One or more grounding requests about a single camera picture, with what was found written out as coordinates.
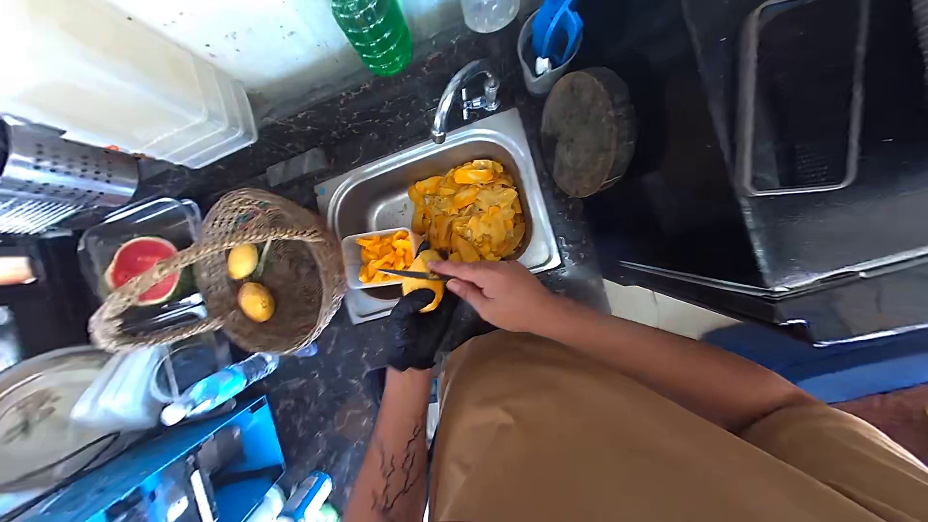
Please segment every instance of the forearm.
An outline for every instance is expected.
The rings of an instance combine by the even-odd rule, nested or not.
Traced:
[[[431,384],[429,371],[387,369],[380,413],[345,510],[347,522],[422,519]]]
[[[776,373],[723,349],[554,299],[550,317],[538,321],[534,333],[612,365],[729,431],[784,406],[815,402]]]

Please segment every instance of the black glove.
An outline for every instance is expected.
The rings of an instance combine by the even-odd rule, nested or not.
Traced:
[[[393,353],[388,362],[400,372],[409,368],[428,370],[435,365],[435,352],[451,323],[458,297],[445,292],[435,310],[419,313],[434,298],[435,292],[420,288],[404,295],[390,312],[387,333]]]

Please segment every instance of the stainless steel sink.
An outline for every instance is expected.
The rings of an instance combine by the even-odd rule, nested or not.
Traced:
[[[320,183],[316,185],[316,200],[339,239],[361,232],[409,227],[413,203],[406,192],[410,185],[481,158],[496,160],[512,173],[526,211],[525,241],[513,257],[533,273],[560,265],[538,173],[516,109],[448,133],[441,145],[423,142]],[[349,290],[345,304],[352,322],[358,323],[388,315],[399,296],[399,286]]]

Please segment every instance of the watermelon slice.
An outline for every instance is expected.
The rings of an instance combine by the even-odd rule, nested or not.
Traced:
[[[155,263],[174,254],[177,254],[177,248],[170,241],[162,238],[143,236],[127,241],[116,251],[116,255],[113,256],[107,268],[105,274],[107,285],[111,290],[115,290],[153,267]],[[180,272],[175,272],[156,282],[138,296],[138,304],[140,306],[157,305],[167,301],[171,298],[179,281]]]

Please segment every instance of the woven basket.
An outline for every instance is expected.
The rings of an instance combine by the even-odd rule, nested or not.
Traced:
[[[271,319],[259,323],[238,309],[241,282],[228,277],[226,250],[252,243],[261,252],[267,240],[272,242],[260,283],[277,307]],[[209,317],[155,333],[127,333],[121,314],[151,284],[188,265],[193,265]],[[206,215],[199,241],[113,291],[90,318],[89,330],[97,346],[116,353],[222,328],[246,350],[287,354],[319,336],[344,292],[342,256],[321,217],[275,194],[239,189],[223,196]]]

